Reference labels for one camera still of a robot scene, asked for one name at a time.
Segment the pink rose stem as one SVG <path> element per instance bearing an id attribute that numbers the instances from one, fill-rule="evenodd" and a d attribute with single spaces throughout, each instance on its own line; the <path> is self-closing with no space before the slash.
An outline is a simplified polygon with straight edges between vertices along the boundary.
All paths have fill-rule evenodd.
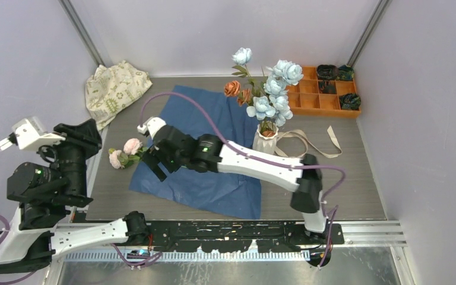
<path id="1" fill-rule="evenodd" d="M 114 169 L 126 169 L 138 163 L 147 147 L 137 138 L 129 139 L 122 150 L 110 148 L 108 150 L 109 163 Z"/>

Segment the orange rose stem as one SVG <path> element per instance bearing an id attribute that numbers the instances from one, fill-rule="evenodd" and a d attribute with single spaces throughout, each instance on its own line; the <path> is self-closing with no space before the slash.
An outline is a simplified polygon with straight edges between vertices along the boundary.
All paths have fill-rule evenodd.
<path id="1" fill-rule="evenodd" d="M 246 114 L 259 121 L 258 131 L 263 137 L 272 137 L 277 133 L 272 118 L 276 109 L 269 101 L 267 95 L 254 96 L 252 89 L 242 88 L 239 81 L 230 81 L 224 86 L 226 97 L 235 97 L 240 107 L 246 107 Z"/>

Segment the light blue flower stem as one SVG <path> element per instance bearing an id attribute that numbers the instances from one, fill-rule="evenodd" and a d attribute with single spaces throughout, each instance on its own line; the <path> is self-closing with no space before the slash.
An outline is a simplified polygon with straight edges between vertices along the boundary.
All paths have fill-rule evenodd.
<path id="1" fill-rule="evenodd" d="M 287 60 L 278 60 L 273 67 L 268 67 L 267 74 L 263 80 L 257 80 L 249 73 L 247 64 L 252 59 L 250 48 L 239 48 L 233 55 L 232 60 L 236 70 L 234 76 L 247 79 L 242 88 L 252 89 L 254 96 L 267 95 L 269 101 L 276 109 L 272 118 L 275 126 L 281 127 L 293 117 L 293 112 L 289 106 L 287 87 L 295 86 L 303 78 L 303 69 L 300 65 Z"/>

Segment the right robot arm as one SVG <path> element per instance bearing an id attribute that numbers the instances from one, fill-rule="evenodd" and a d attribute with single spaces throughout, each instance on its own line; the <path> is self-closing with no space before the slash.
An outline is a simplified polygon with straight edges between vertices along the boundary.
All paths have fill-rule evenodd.
<path id="1" fill-rule="evenodd" d="M 160 118 L 151 118 L 138 132 L 151 140 L 143 162 L 165 181 L 172 175 L 177 181 L 208 178 L 220 185 L 215 174 L 242 175 L 277 185 L 289 192 L 290 206 L 304 219 L 306 236 L 312 243 L 322 243 L 329 235 L 327 219 L 322 212 L 322 173 L 315 156 L 293 159 L 261 153 L 233 141 L 223 142 L 218 136 L 204 134 L 198 138 L 186 135 Z"/>

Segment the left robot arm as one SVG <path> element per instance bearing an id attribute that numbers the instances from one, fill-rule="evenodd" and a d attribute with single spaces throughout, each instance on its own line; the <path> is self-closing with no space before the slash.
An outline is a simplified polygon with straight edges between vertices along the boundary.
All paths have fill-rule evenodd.
<path id="1" fill-rule="evenodd" d="M 72 207 L 91 203 L 87 160 L 102 147 L 96 121 L 60 123 L 47 132 L 35 117 L 16 123 L 0 150 L 16 145 L 34 151 L 43 164 L 24 162 L 7 179 L 7 198 L 18 202 L 9 225 L 0 231 L 0 274 L 30 273 L 79 249 L 108 243 L 142 245 L 150 235 L 144 214 L 133 211 L 115 221 L 66 232 L 57 224 Z"/>

